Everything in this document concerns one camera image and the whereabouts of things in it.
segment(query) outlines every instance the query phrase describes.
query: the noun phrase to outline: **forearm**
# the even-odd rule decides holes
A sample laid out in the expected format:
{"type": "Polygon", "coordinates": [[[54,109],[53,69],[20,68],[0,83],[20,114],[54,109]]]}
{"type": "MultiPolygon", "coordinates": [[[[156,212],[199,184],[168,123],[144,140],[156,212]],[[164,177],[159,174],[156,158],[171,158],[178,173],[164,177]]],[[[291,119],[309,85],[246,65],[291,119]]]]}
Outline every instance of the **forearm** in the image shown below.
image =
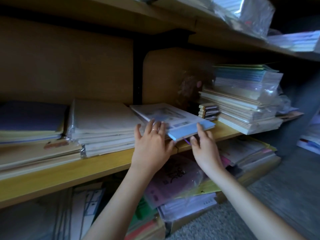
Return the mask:
{"type": "Polygon", "coordinates": [[[151,178],[152,175],[130,168],[84,240],[124,239],[136,207],[151,178]]]}
{"type": "Polygon", "coordinates": [[[239,184],[226,170],[208,176],[221,188],[257,239],[304,239],[282,218],[239,184]]]}

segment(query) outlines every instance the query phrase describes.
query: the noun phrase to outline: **person's right hand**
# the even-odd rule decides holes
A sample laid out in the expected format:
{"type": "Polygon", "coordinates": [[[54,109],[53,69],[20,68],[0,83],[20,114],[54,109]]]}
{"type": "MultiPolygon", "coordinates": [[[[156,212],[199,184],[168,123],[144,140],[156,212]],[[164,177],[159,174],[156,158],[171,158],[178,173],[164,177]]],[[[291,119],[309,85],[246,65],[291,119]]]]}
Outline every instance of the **person's right hand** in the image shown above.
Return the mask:
{"type": "Polygon", "coordinates": [[[190,138],[192,152],[200,168],[207,174],[217,174],[225,171],[222,165],[214,136],[210,131],[204,131],[202,126],[197,123],[200,145],[197,139],[190,138]]]}

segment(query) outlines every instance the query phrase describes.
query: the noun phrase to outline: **blue book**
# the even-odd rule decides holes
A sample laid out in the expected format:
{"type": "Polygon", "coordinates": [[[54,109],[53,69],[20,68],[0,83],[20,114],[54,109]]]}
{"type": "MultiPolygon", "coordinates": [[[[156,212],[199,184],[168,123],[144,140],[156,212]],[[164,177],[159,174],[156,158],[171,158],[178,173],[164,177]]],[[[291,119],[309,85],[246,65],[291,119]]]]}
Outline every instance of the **blue book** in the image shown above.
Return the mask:
{"type": "Polygon", "coordinates": [[[0,107],[0,131],[58,131],[66,108],[63,104],[7,102],[0,107]]]}
{"type": "Polygon", "coordinates": [[[131,105],[130,108],[150,121],[163,121],[167,125],[167,135],[174,141],[181,141],[198,133],[197,123],[200,123],[204,130],[214,128],[214,123],[194,114],[178,109],[169,104],[148,104],[131,105]]]}

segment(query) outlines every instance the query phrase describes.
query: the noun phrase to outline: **person's left hand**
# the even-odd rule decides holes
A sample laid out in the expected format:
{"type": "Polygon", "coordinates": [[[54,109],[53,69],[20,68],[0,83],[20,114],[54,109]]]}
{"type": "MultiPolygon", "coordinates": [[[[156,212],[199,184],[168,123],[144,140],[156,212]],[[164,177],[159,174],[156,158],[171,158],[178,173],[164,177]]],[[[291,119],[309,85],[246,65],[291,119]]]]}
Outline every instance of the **person's left hand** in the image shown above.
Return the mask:
{"type": "Polygon", "coordinates": [[[134,130],[135,149],[131,167],[153,176],[168,161],[175,142],[165,144],[166,124],[150,120],[141,136],[138,124],[134,130]]]}

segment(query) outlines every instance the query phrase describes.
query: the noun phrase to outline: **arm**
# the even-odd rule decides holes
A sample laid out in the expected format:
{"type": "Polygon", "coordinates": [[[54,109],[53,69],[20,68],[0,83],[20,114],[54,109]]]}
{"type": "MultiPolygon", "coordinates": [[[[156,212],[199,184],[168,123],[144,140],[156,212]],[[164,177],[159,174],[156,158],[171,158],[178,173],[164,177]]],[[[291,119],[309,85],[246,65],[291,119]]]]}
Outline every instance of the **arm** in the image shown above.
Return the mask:
{"type": "Polygon", "coordinates": [[[198,165],[220,187],[256,238],[258,240],[305,239],[226,171],[222,166],[212,133],[203,131],[200,124],[197,126],[200,145],[195,137],[191,138],[191,144],[198,165]]]}
{"type": "Polygon", "coordinates": [[[153,175],[169,159],[174,147],[173,141],[165,145],[165,123],[153,125],[153,122],[151,120],[148,123],[143,137],[139,132],[140,125],[136,126],[130,169],[83,240],[124,239],[144,190],[153,175]]]}

